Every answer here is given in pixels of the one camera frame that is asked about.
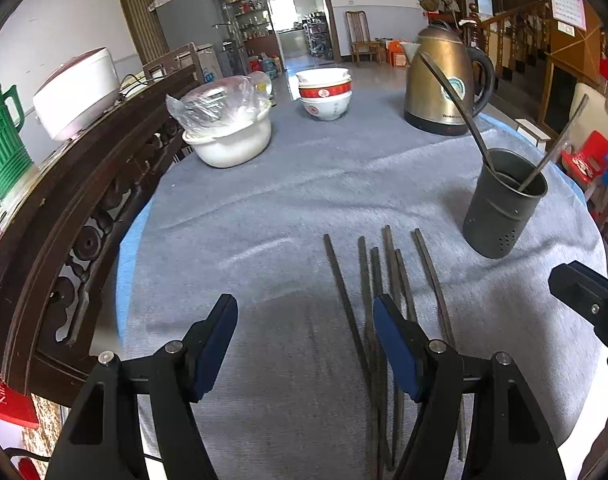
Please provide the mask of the white pot with plastic bag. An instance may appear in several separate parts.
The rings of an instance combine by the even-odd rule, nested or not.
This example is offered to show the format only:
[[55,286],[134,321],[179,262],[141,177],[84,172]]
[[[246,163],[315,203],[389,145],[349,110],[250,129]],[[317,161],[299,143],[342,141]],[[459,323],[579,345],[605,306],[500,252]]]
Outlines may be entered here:
[[272,84],[263,72],[202,84],[166,108],[183,129],[182,140],[206,165],[226,169],[263,153],[272,137]]

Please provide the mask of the green thermos jug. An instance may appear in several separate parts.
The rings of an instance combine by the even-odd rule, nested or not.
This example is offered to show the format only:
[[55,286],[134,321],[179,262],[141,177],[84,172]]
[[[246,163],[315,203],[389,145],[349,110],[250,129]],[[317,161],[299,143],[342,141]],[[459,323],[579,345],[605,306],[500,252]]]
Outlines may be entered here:
[[33,166],[20,132],[24,126],[24,111],[16,90],[6,92],[0,84],[0,200],[3,200]]

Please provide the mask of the dark carved wooden sideboard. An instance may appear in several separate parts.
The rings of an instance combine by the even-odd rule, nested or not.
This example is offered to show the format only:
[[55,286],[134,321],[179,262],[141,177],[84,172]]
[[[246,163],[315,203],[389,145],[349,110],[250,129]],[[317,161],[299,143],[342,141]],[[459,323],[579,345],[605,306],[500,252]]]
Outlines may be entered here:
[[113,108],[65,143],[30,184],[0,236],[0,378],[70,406],[118,248],[185,148],[167,96],[197,88],[190,67]]

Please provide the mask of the small white stool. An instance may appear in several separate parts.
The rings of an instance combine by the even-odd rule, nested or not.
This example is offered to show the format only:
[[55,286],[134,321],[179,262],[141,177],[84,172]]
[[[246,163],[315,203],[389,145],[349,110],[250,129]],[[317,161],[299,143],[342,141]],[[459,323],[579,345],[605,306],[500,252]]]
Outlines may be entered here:
[[542,131],[539,127],[534,125],[526,118],[516,118],[515,122],[517,124],[516,132],[520,133],[521,136],[532,145],[535,145],[538,150],[545,152],[546,146],[551,141],[551,138],[548,133]]

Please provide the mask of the red plastic child chair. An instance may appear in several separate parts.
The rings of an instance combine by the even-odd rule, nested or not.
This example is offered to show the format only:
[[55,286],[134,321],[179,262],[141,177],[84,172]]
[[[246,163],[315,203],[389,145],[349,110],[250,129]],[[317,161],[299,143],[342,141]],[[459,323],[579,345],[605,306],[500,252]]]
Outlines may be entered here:
[[585,190],[604,174],[607,155],[607,138],[598,130],[593,130],[580,148],[562,151],[561,161],[566,174]]

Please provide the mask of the dark grey utensil holder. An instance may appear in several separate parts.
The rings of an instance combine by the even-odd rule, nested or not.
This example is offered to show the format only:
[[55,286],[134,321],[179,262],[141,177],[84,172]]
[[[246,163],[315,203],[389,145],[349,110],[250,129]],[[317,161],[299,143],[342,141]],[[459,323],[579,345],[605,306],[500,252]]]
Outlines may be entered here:
[[475,252],[489,259],[501,259],[509,255],[548,193],[548,182],[543,174],[538,174],[521,190],[535,165],[504,148],[490,148],[489,156],[496,172],[491,172],[487,164],[482,165],[462,234]]

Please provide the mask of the white pink rice cooker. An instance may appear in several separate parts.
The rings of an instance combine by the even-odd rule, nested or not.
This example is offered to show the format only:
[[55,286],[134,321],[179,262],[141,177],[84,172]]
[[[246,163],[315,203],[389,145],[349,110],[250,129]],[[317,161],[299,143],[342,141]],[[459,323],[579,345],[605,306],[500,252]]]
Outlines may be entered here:
[[110,51],[90,50],[53,72],[33,96],[36,116],[50,138],[63,142],[111,108],[120,80]]

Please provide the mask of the grey refrigerator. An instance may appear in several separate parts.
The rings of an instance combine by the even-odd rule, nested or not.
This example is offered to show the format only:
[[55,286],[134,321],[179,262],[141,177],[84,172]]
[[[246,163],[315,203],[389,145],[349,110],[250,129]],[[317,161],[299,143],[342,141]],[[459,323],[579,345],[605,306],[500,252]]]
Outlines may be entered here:
[[154,0],[149,12],[159,20],[170,49],[190,42],[196,49],[209,44],[224,77],[249,73],[239,27],[226,0]]

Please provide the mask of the red book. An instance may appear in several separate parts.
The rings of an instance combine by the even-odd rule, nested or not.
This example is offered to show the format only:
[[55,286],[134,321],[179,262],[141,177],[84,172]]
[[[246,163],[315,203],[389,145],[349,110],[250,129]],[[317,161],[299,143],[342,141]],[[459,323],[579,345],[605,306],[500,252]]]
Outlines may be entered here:
[[30,429],[39,427],[39,419],[32,398],[11,389],[1,378],[1,374],[0,420]]

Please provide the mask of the grey table cloth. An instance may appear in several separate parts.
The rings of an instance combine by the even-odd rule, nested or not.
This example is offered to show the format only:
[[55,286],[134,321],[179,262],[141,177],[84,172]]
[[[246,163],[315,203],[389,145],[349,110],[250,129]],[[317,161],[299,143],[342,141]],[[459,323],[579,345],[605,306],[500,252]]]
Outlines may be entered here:
[[474,142],[412,128],[400,102],[397,92],[358,90],[334,122],[296,102],[277,105],[263,154],[224,170],[193,155],[177,162],[122,244],[116,301],[127,358],[185,335],[220,295],[238,301],[214,389],[193,410],[220,478],[369,478],[367,393],[323,236],[361,333],[357,240],[381,248],[386,224],[425,333],[435,338],[441,328],[414,229],[459,351],[508,352],[555,441],[576,425],[600,345],[550,294],[548,278],[574,260],[606,269],[584,198],[561,170],[546,168],[548,193],[509,255],[479,255],[462,235],[482,167]]

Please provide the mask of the wooden chair by wall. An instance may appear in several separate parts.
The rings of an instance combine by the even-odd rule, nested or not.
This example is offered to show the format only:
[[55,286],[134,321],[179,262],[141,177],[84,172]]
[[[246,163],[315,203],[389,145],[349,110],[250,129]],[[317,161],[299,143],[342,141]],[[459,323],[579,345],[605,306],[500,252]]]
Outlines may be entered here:
[[351,62],[358,65],[362,56],[371,62],[382,64],[382,44],[379,40],[371,38],[368,18],[365,11],[345,12],[349,47],[351,48]]

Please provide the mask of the red white bowl stack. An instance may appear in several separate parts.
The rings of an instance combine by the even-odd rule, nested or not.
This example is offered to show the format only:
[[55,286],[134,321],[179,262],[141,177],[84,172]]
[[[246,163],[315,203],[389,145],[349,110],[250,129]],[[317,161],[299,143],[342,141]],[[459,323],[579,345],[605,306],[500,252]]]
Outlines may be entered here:
[[348,68],[301,70],[295,77],[299,99],[310,116],[333,122],[347,112],[353,95],[353,81]]

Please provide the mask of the wall calendar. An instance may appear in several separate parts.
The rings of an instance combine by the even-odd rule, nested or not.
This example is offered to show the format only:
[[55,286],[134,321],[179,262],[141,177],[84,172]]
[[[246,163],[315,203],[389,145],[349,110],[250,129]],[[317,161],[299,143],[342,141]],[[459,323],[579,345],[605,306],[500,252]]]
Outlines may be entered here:
[[584,0],[551,0],[554,20],[566,25],[587,30]]

